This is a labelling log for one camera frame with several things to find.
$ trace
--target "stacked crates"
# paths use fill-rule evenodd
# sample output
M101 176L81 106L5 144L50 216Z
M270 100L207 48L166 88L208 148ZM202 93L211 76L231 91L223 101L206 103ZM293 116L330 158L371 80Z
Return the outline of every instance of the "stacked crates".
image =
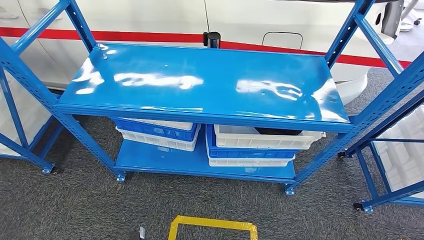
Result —
M135 118L111 118L126 140L193 152L201 124Z
M206 125L207 155L213 167L284 167L321 137L316 131L267 135L254 127Z

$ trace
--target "yellow tape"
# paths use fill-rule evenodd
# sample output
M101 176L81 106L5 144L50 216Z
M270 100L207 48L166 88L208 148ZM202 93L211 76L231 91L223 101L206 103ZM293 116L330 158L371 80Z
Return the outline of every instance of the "yellow tape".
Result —
M194 216L180 216L177 215L172 221L169 230L168 240L175 240L177 238L178 224L197 225L204 227L222 228L222 229L235 229L250 231L250 240L258 240L258 229L250 222L241 221L227 221L211 218L202 218Z

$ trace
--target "blue plastic crate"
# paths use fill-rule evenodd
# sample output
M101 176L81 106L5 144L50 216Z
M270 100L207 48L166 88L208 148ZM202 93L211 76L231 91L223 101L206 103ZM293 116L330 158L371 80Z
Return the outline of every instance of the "blue plastic crate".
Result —
M167 126L161 126L161 125L155 125L145 122L139 122L139 121L132 121L128 119L123 118L110 118L112 119L118 129L126 130L126 131L132 131L136 133L142 133L142 134L150 134L154 136L160 136L170 139L177 139L181 141L187 141L192 142L195 134L198 124L193 123L193 126L190 130L183 130L173 127L167 127Z
M299 150L270 148L230 148L217 147L213 124L206 124L207 146L209 156L218 159L293 159Z

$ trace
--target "shelf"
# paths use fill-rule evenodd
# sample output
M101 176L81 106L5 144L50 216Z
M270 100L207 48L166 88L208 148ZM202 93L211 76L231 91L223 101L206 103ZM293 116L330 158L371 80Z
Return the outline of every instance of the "shelf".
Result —
M284 167L209 166L204 126L193 152L123 140L115 169L275 183L293 183L295 177L293 161Z
M323 56L98 44L55 106L69 114L344 133Z

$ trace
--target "caster wheel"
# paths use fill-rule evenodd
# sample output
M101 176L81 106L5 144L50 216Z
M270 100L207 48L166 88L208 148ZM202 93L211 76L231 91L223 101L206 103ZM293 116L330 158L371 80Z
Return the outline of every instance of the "caster wheel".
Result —
M58 167L53 167L53 169L50 171L50 174L51 175L58 175L58 174L60 174L60 173L62 173L63 172L63 170L62 169L60 169L60 168L58 168Z
M337 153L337 157L338 157L339 159L347 158L347 156L346 156L346 152L341 151L341 152Z
M363 211L364 207L362 206L362 203L354 203L353 204L353 208L358 210L358 211Z

